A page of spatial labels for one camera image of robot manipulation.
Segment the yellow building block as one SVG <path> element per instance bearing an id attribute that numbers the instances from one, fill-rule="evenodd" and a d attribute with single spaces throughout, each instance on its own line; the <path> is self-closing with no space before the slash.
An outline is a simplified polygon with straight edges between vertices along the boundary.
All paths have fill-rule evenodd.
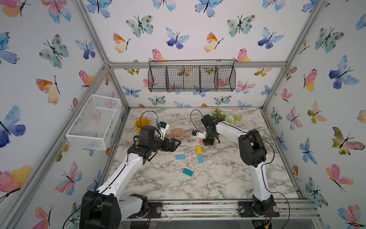
<path id="1" fill-rule="evenodd" d="M 197 155 L 202 155 L 202 149 L 200 146 L 196 147 Z"/>

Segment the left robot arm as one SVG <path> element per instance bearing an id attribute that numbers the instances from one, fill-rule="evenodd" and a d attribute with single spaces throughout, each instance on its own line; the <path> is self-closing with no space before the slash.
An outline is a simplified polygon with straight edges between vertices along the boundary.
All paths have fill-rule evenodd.
<path id="1" fill-rule="evenodd" d="M 81 229 L 118 229 L 121 222 L 130 216 L 145 217 L 148 210 L 146 196 L 131 194 L 120 200 L 123 191 L 135 173 L 153 159 L 159 151 L 174 152 L 181 144 L 177 139 L 165 138 L 169 125 L 158 123 L 157 127 L 144 126 L 127 150 L 122 164 L 97 190 L 83 196 L 80 208 Z"/>

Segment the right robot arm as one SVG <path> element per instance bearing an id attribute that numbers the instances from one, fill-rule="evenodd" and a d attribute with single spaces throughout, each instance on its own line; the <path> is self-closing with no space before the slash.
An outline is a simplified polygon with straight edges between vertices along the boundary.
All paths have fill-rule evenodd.
<path id="1" fill-rule="evenodd" d="M 242 218 L 279 217 L 279 209 L 272 193 L 268 190 L 265 167 L 267 149 L 259 132 L 255 129 L 251 131 L 240 129 L 222 118 L 213 119 L 208 114 L 201 118 L 201 122 L 205 132 L 196 136 L 202 138 L 206 146 L 212 146 L 220 135 L 224 135 L 238 144 L 240 158 L 249 166 L 253 183 L 253 200 L 238 203 L 239 216 Z"/>

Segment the light blue building block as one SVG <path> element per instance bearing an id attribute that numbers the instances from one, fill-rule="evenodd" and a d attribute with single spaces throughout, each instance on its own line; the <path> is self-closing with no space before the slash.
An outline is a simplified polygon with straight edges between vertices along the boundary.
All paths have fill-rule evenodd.
<path id="1" fill-rule="evenodd" d="M 186 159 L 185 154 L 176 155 L 176 160 L 185 160 L 185 159 Z"/>

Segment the teal building block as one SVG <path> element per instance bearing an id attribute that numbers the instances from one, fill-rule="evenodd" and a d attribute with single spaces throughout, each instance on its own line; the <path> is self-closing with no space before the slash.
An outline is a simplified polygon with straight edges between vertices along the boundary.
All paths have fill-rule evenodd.
<path id="1" fill-rule="evenodd" d="M 193 176 L 193 171 L 187 169 L 187 168 L 184 168 L 183 169 L 183 174 L 189 176 L 189 177 L 192 177 Z"/>

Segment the white pot artificial flowers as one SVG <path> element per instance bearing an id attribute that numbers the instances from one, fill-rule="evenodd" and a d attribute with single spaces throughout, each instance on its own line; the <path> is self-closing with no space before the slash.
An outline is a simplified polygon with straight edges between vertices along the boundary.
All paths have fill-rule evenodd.
<path id="1" fill-rule="evenodd" d="M 212 112 L 211 117 L 213 119 L 221 118 L 225 120 L 227 123 L 234 126 L 236 125 L 237 122 L 241 122 L 243 118 L 241 115 L 227 115 L 220 109 L 216 109 L 214 112 Z"/>

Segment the beige plastic slotted scoop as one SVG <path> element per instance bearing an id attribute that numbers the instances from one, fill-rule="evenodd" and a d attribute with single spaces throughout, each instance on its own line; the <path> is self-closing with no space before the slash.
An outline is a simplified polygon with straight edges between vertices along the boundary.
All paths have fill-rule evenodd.
<path id="1" fill-rule="evenodd" d="M 175 128 L 170 131 L 170 137 L 176 140 L 183 140 L 185 137 L 190 136 L 192 132 L 190 130 L 183 130 L 182 128 Z"/>

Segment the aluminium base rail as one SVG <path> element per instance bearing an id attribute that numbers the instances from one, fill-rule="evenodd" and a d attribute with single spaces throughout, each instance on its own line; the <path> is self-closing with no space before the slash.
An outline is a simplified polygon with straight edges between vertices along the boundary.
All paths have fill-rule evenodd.
<path id="1" fill-rule="evenodd" d="M 314 203 L 306 199 L 277 199 L 262 211 L 253 201 L 243 200 L 167 200 L 153 201 L 132 196 L 118 201 L 114 197 L 83 202 L 80 222 L 106 228 L 124 220 L 219 220 L 219 219 L 319 219 Z"/>

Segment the white mesh wall basket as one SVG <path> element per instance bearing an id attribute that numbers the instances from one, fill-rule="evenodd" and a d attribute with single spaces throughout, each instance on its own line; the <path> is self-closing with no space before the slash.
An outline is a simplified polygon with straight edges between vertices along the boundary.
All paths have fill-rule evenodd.
<path id="1" fill-rule="evenodd" d="M 66 133 L 75 148 L 106 150 L 121 112 L 121 100 L 92 94 Z"/>

